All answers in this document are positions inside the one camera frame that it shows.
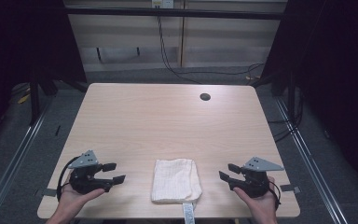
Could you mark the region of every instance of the gray floor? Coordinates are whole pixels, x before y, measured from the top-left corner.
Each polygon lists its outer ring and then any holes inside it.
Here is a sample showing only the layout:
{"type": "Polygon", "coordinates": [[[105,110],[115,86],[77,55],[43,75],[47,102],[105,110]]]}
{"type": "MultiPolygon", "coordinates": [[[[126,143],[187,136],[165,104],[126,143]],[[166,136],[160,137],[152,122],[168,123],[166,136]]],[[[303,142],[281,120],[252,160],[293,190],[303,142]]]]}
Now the gray floor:
{"type": "MultiPolygon", "coordinates": [[[[261,70],[255,70],[249,80],[249,74],[224,75],[216,72],[238,73],[247,67],[187,68],[176,71],[205,71],[200,74],[181,75],[202,84],[246,85],[255,80],[261,70]]],[[[185,83],[194,82],[182,79],[167,69],[143,69],[112,72],[88,72],[92,82],[133,82],[133,83],[185,83]]],[[[60,156],[65,140],[71,130],[84,93],[73,90],[63,83],[57,83],[59,92],[51,100],[44,122],[20,166],[20,170],[0,206],[0,223],[44,223],[37,217],[37,207],[41,198],[35,193],[47,186],[49,178],[60,156]]],[[[270,94],[270,86],[256,89],[267,120],[282,119],[275,98],[270,94]]],[[[5,172],[15,154],[30,121],[30,102],[17,104],[21,95],[14,95],[11,105],[0,125],[0,177],[5,172]]],[[[286,129],[285,124],[271,123],[273,135],[286,129]]],[[[305,105],[304,116],[299,127],[310,152],[343,210],[348,223],[358,223],[358,174],[343,159],[334,140],[324,135],[324,126],[314,117],[305,105]]],[[[277,143],[283,164],[293,186],[301,188],[296,195],[301,214],[296,218],[281,218],[279,223],[334,223],[319,191],[310,177],[296,144],[291,136],[277,143]]],[[[81,220],[80,223],[101,223],[101,220],[81,220]]],[[[251,223],[242,219],[241,223],[251,223]]]]}

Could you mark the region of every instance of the human hand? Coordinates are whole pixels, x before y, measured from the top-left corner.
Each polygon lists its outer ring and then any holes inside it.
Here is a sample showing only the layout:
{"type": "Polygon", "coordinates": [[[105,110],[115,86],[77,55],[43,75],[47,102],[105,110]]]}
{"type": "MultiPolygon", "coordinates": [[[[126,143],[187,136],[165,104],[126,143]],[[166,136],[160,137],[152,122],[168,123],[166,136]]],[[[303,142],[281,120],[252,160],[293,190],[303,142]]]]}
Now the human hand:
{"type": "MultiPolygon", "coordinates": [[[[275,179],[271,176],[268,176],[268,180],[272,183],[275,182],[275,179]]],[[[269,183],[269,188],[274,190],[273,184],[269,183]]],[[[252,216],[258,224],[278,223],[275,212],[275,197],[271,192],[268,191],[265,195],[258,198],[251,198],[240,188],[234,188],[234,191],[248,204],[252,216]]]]}
{"type": "Polygon", "coordinates": [[[53,216],[48,220],[48,224],[69,223],[80,212],[84,204],[104,194],[104,189],[95,189],[88,194],[78,193],[68,183],[70,175],[68,175],[65,181],[60,202],[53,216]]]}

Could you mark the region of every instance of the folded white towel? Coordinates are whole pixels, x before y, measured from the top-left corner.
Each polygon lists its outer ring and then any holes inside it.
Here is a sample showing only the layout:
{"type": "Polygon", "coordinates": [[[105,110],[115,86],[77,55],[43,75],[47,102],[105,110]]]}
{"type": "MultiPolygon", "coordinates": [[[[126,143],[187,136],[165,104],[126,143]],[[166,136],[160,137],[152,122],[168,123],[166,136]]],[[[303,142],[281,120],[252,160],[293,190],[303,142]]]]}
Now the folded white towel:
{"type": "Polygon", "coordinates": [[[202,194],[196,163],[192,160],[156,161],[152,202],[194,203],[202,194]]]}

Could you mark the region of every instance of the black cable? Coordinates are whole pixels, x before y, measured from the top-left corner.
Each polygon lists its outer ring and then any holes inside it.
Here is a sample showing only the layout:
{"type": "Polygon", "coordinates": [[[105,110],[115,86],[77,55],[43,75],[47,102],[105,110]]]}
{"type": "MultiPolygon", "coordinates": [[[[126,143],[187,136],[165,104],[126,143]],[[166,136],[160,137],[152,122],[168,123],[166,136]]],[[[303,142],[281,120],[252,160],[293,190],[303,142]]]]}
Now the black cable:
{"type": "Polygon", "coordinates": [[[61,198],[61,195],[62,195],[62,187],[65,186],[65,185],[61,185],[63,175],[65,174],[65,171],[68,168],[69,164],[71,164],[77,158],[79,158],[79,157],[74,157],[73,159],[68,161],[68,163],[66,163],[66,165],[63,167],[63,169],[61,171],[60,178],[58,179],[58,185],[57,185],[57,200],[58,201],[60,201],[60,198],[61,198]]]}
{"type": "Polygon", "coordinates": [[[281,204],[281,191],[279,190],[278,186],[275,183],[273,183],[271,181],[269,181],[269,183],[271,183],[278,190],[278,193],[279,193],[279,196],[277,196],[277,194],[275,193],[275,191],[273,189],[268,188],[269,192],[271,192],[275,198],[275,210],[277,210],[279,205],[281,204]]]}
{"type": "Polygon", "coordinates": [[[275,139],[275,143],[278,143],[278,142],[282,141],[289,134],[291,134],[291,133],[293,133],[294,131],[297,130],[297,128],[300,125],[301,120],[302,120],[303,110],[304,110],[304,94],[301,91],[300,92],[300,99],[299,99],[298,106],[297,106],[296,120],[292,121],[293,124],[294,124],[294,127],[291,130],[289,130],[289,132],[287,132],[284,136],[280,137],[279,139],[275,139]]]}
{"type": "Polygon", "coordinates": [[[198,81],[196,81],[196,80],[187,78],[187,77],[181,77],[181,76],[179,76],[179,75],[205,74],[205,73],[209,73],[209,74],[217,74],[217,75],[237,76],[237,75],[242,75],[242,74],[250,73],[251,71],[255,70],[257,67],[259,67],[259,66],[261,66],[261,65],[264,65],[264,63],[254,63],[254,64],[251,64],[246,71],[238,72],[238,73],[208,72],[208,71],[205,71],[205,72],[179,72],[179,71],[174,71],[174,70],[171,68],[171,65],[170,65],[169,60],[168,60],[167,52],[166,52],[166,50],[165,50],[164,37],[163,37],[163,34],[162,34],[162,25],[161,25],[161,17],[160,17],[160,16],[158,16],[158,31],[159,31],[159,41],[160,41],[161,57],[162,57],[162,61],[164,62],[165,67],[166,67],[169,71],[171,71],[172,73],[174,73],[177,77],[182,78],[182,79],[185,79],[185,80],[188,80],[188,81],[191,81],[191,82],[195,82],[195,83],[197,83],[197,84],[202,84],[202,83],[200,83],[200,82],[198,82],[198,81]]]}
{"type": "Polygon", "coordinates": [[[11,95],[12,96],[17,95],[22,91],[26,91],[28,88],[29,88],[29,83],[22,84],[21,86],[19,86],[15,90],[11,91],[11,95]]]}
{"type": "Polygon", "coordinates": [[[267,123],[285,123],[288,122],[288,119],[281,119],[281,120],[267,120],[267,123]]]}

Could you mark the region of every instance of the wire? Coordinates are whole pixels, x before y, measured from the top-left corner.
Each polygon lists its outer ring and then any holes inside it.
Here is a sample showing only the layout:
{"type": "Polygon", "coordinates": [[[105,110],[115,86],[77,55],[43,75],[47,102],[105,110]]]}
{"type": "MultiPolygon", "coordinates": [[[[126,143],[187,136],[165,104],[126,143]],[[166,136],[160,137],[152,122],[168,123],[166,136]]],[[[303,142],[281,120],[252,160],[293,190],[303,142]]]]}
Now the wire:
{"type": "Polygon", "coordinates": [[[16,88],[15,90],[11,91],[11,95],[12,96],[17,95],[20,92],[27,90],[28,88],[29,88],[29,83],[24,83],[21,86],[19,86],[18,88],[16,88]]]}
{"type": "Polygon", "coordinates": [[[58,185],[57,185],[57,200],[58,201],[60,201],[60,198],[61,198],[61,195],[62,195],[62,187],[65,186],[65,184],[61,185],[63,174],[65,174],[66,168],[68,168],[69,164],[71,164],[77,158],[79,158],[79,157],[74,157],[73,159],[68,161],[68,163],[66,163],[66,165],[63,167],[63,169],[61,171],[60,178],[58,179],[58,185]]]}
{"type": "MultiPolygon", "coordinates": [[[[299,102],[298,102],[298,106],[297,106],[297,112],[296,112],[296,116],[295,116],[295,120],[293,120],[293,128],[291,130],[289,130],[284,136],[278,138],[278,139],[275,139],[275,143],[278,143],[280,141],[282,141],[285,137],[287,137],[289,134],[293,133],[294,131],[297,130],[298,126],[300,125],[301,123],[301,120],[302,120],[302,115],[303,115],[303,110],[304,110],[304,94],[303,92],[301,91],[300,92],[300,99],[299,99],[299,102]]],[[[278,136],[278,135],[281,135],[283,134],[284,132],[282,133],[277,133],[274,135],[274,137],[278,136]]]]}
{"type": "MultiPolygon", "coordinates": [[[[168,60],[168,56],[167,56],[167,52],[165,50],[165,44],[164,44],[164,37],[162,34],[162,25],[161,25],[161,17],[157,16],[158,18],[158,32],[159,32],[159,41],[160,41],[160,51],[161,51],[161,58],[162,61],[164,62],[165,67],[171,71],[174,75],[176,75],[179,78],[185,79],[187,81],[191,81],[197,84],[202,84],[196,80],[187,78],[187,77],[181,77],[179,75],[188,75],[188,74],[205,74],[205,73],[209,73],[209,74],[217,74],[217,75],[229,75],[229,76],[237,76],[237,75],[243,75],[243,74],[249,74],[250,76],[250,72],[255,70],[257,67],[264,65],[265,63],[254,63],[249,65],[249,67],[247,68],[246,71],[242,71],[242,72],[238,72],[238,73],[225,73],[225,72],[210,72],[210,71],[205,71],[205,72],[179,72],[179,71],[174,71],[171,68],[170,62],[168,60]]],[[[249,85],[249,83],[251,82],[252,78],[250,76],[249,81],[246,83],[246,85],[249,85]]]]}

